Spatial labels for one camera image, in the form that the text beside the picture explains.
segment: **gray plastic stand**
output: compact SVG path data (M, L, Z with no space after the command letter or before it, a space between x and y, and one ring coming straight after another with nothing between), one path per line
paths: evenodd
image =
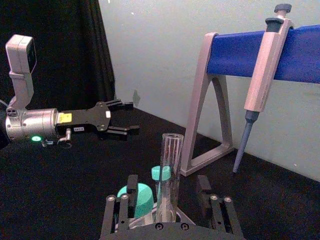
M210 59L211 46L216 32L207 33L204 36L198 64L195 73L194 85L192 90L191 105L188 121L185 130L181 174L188 176L197 170L205 167L215 160L227 155L234 150L232 142L231 120L229 112L229 101L227 82L225 75L207 74L207 65ZM199 125L201 110L205 101L210 82L213 83L216 100L219 108L222 143L220 146L192 159Z

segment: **teal cap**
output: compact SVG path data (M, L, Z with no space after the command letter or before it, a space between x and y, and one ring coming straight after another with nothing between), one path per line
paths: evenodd
M154 166L151 168L152 179L159 181L160 178L160 166ZM171 178L170 166L164 166L162 168L162 181L166 181Z
M121 197L122 194L127 193L127 186L124 186L120 189L118 194L116 195L118 198ZM138 183L138 197L136 200L136 206L134 211L134 218L140 218L149 212L151 212L154 207L154 195L152 194L151 188L143 183Z

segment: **clear plastic tube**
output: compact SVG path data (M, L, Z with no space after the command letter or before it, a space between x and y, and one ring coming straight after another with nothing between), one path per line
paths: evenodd
M183 141L184 136L181 134L162 135L156 222L176 221ZM167 169L170 172L169 178L168 175L165 176Z

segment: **silver cylindrical joint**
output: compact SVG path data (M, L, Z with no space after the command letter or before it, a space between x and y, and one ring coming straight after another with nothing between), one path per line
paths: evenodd
M57 109L38 109L20 111L17 117L5 120L6 132L12 141L28 140L39 136L43 140L55 140Z

